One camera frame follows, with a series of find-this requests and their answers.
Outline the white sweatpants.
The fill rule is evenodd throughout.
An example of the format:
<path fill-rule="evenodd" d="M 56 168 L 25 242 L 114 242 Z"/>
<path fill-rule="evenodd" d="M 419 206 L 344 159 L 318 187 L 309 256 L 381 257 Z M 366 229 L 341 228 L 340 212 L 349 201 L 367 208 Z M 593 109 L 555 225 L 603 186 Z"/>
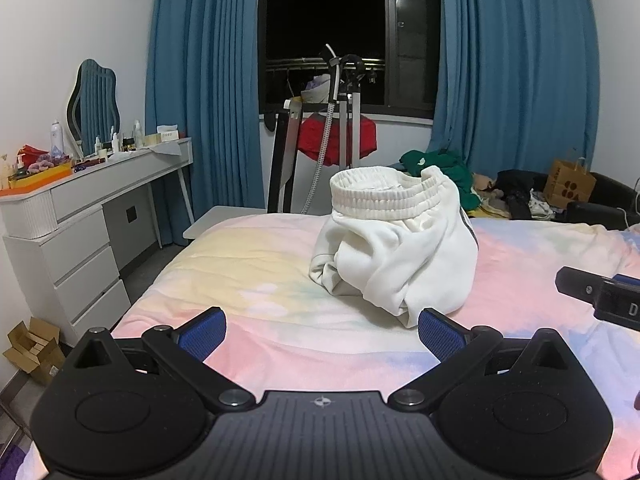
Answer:
<path fill-rule="evenodd" d="M 330 180 L 332 211 L 314 245 L 309 276 L 333 296 L 358 296 L 404 324 L 461 309 L 480 244 L 454 181 L 436 166 L 416 177 L 383 166 Z"/>

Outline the black clothes pile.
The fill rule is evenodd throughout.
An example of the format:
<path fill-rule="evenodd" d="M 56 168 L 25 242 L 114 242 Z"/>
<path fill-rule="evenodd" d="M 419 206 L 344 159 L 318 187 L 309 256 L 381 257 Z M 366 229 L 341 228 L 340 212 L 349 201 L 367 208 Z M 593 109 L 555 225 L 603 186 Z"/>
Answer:
<path fill-rule="evenodd" d="M 512 220 L 532 220 L 529 209 L 530 192 L 542 192 L 548 176 L 541 172 L 509 169 L 498 172 L 495 188 L 502 192 L 502 200 Z"/>

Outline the black sofa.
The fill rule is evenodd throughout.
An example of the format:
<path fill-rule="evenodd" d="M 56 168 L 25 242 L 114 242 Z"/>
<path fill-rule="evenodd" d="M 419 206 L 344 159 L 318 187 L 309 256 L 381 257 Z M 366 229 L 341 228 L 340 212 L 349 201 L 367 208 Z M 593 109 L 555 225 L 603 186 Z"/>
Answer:
<path fill-rule="evenodd" d="M 586 202 L 569 203 L 555 215 L 560 223 L 585 223 L 610 231 L 638 226 L 639 192 L 603 174 L 594 174 L 596 184 Z"/>

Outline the cardboard boxes on floor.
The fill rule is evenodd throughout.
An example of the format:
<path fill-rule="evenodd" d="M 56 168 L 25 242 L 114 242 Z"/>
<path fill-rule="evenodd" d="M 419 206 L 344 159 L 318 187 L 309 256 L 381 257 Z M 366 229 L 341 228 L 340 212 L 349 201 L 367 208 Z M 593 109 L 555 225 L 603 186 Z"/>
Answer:
<path fill-rule="evenodd" d="M 3 355 L 38 384 L 46 386 L 62 368 L 61 331 L 40 318 L 18 323 L 8 333 L 10 348 Z"/>

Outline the brown paper bag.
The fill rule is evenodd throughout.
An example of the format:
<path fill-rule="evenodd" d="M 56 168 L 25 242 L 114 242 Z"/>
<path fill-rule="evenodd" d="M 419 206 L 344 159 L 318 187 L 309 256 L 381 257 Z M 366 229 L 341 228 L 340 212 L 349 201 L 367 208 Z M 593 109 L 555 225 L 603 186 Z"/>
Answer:
<path fill-rule="evenodd" d="M 550 206 L 565 209 L 569 203 L 585 203 L 596 185 L 590 174 L 585 157 L 574 162 L 555 159 L 544 186 L 544 199 Z"/>

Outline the white dresser desk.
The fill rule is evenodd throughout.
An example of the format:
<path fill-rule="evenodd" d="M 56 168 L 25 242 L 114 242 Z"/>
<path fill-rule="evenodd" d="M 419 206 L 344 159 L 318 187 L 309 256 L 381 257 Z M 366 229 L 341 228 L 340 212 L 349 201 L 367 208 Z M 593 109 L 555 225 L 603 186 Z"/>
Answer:
<path fill-rule="evenodd" d="M 120 154 L 77 174 L 1 201 L 3 237 L 30 312 L 76 344 L 92 326 L 111 328 L 130 309 L 105 205 L 129 193 L 155 204 L 152 184 L 175 174 L 178 197 L 191 207 L 184 170 L 190 139 Z"/>

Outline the pastel tie-dye bed sheet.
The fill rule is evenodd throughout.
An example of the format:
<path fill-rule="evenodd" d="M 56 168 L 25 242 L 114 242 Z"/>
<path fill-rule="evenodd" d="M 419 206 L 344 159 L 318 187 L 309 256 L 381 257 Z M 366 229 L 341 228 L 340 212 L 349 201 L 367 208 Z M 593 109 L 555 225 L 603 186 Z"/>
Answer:
<path fill-rule="evenodd" d="M 414 330 L 358 297 L 335 297 L 308 275 L 323 219 L 267 214 L 218 224 L 160 271 L 114 330 L 137 337 L 211 306 L 228 332 L 208 364 L 256 396 L 266 390 L 389 394 L 435 364 Z M 608 404 L 614 432 L 600 475 L 639 468 L 639 336 L 561 295 L 563 266 L 604 276 L 639 273 L 639 235 L 602 226 L 477 219 L 475 280 L 456 321 L 526 338 L 557 330 Z"/>

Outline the white stool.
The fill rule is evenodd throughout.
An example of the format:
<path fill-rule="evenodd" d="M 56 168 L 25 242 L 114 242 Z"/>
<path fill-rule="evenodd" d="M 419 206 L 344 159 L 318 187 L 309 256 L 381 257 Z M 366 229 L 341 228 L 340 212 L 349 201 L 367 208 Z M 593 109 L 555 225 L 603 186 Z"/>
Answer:
<path fill-rule="evenodd" d="M 201 218 L 198 218 L 192 226 L 189 226 L 182 236 L 185 240 L 196 240 L 204 232 L 216 224 L 226 220 L 240 218 L 244 216 L 252 216 L 253 214 L 264 214 L 264 208 L 248 208 L 248 207 L 232 207 L 232 206 L 215 206 Z"/>

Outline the right blue curtain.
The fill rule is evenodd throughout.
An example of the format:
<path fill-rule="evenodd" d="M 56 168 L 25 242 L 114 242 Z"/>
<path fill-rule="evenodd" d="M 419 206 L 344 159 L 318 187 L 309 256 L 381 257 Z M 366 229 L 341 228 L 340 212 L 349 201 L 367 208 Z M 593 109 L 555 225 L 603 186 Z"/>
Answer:
<path fill-rule="evenodd" d="M 442 0 L 431 148 L 480 174 L 590 162 L 599 68 L 591 0 Z"/>

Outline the blue curtain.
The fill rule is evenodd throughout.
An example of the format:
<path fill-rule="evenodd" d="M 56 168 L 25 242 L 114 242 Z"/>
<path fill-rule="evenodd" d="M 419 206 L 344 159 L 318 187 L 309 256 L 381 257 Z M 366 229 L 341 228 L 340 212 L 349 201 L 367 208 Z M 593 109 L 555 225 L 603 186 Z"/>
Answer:
<path fill-rule="evenodd" d="M 215 206 L 264 206 L 257 81 L 258 0 L 155 0 L 145 127 L 192 141 L 184 178 L 152 184 L 162 244 L 184 244 Z"/>
<path fill-rule="evenodd" d="M 599 68 L 591 0 L 442 0 L 431 148 L 480 174 L 590 162 Z"/>

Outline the green garment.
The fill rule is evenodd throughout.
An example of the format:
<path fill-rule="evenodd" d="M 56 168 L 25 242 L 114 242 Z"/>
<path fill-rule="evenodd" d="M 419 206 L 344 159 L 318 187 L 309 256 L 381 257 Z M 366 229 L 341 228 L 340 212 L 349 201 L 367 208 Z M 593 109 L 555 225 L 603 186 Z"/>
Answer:
<path fill-rule="evenodd" d="M 480 198 L 472 191 L 473 174 L 456 152 L 412 150 L 405 152 L 399 159 L 399 163 L 404 167 L 404 171 L 413 177 L 419 177 L 426 167 L 438 167 L 445 176 L 457 185 L 460 204 L 465 211 L 472 211 L 480 206 Z"/>

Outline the orange tray with items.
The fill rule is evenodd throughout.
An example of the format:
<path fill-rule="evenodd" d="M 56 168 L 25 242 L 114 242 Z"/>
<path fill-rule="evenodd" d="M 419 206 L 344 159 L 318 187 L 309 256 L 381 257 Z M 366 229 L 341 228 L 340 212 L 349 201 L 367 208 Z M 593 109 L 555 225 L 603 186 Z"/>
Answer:
<path fill-rule="evenodd" d="M 70 156 L 23 145 L 11 160 L 1 155 L 1 196 L 26 194 L 73 173 Z"/>

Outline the white spray bottle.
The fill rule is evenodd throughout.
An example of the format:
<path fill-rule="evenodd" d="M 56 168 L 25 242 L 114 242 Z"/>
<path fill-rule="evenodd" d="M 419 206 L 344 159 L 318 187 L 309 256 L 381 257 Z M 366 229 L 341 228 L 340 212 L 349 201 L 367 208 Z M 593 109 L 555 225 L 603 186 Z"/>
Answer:
<path fill-rule="evenodd" d="M 63 157 L 65 155 L 64 132 L 59 122 L 54 122 L 51 125 L 50 140 L 51 140 L 51 149 L 50 149 L 51 156 Z"/>

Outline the white box on desk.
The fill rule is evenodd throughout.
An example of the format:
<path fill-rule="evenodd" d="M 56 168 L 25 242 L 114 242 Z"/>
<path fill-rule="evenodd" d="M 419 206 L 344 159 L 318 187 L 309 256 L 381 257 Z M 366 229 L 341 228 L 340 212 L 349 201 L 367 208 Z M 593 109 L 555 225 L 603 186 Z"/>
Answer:
<path fill-rule="evenodd" d="M 156 127 L 156 134 L 160 138 L 160 143 L 174 142 L 180 139 L 177 125 L 159 125 Z"/>

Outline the left blue curtain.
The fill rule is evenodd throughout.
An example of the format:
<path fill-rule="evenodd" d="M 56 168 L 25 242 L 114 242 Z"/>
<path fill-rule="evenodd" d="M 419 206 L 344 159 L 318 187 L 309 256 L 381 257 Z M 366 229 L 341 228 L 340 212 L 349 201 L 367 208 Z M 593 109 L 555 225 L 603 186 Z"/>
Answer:
<path fill-rule="evenodd" d="M 152 184 L 162 244 L 184 244 L 215 206 L 264 206 L 257 81 L 258 0 L 155 0 L 145 127 L 192 141 L 184 178 Z"/>

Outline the red garment on rack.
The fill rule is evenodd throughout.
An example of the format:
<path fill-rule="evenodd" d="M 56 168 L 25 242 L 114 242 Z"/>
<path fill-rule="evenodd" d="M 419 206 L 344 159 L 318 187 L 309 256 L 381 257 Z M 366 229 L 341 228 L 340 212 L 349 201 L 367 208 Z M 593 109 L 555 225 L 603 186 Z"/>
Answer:
<path fill-rule="evenodd" d="M 299 130 L 298 149 L 312 160 L 318 160 L 322 141 L 324 122 L 326 116 L 319 113 L 311 114 L 306 118 Z M 324 166 L 336 166 L 340 163 L 341 154 L 340 121 L 332 119 Z M 362 116 L 360 120 L 360 152 L 359 158 L 363 159 L 378 149 L 378 136 L 373 120 Z"/>

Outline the dark window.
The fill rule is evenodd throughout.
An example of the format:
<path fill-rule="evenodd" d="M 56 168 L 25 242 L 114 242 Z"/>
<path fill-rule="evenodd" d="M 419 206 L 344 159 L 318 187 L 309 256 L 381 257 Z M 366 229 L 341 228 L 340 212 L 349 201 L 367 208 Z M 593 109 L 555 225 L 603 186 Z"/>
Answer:
<path fill-rule="evenodd" d="M 431 118 L 438 89 L 440 0 L 258 0 L 263 113 L 328 71 L 326 54 L 362 59 L 364 110 Z"/>

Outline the wavy frame mirror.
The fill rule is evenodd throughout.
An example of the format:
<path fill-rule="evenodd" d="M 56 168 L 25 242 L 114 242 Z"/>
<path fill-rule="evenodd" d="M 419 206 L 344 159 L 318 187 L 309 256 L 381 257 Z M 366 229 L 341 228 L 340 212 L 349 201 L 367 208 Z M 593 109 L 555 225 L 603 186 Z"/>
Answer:
<path fill-rule="evenodd" d="M 101 143 L 111 141 L 113 131 L 119 132 L 120 127 L 114 70 L 101 66 L 93 58 L 80 63 L 66 119 L 85 156 L 94 152 L 96 139 Z"/>

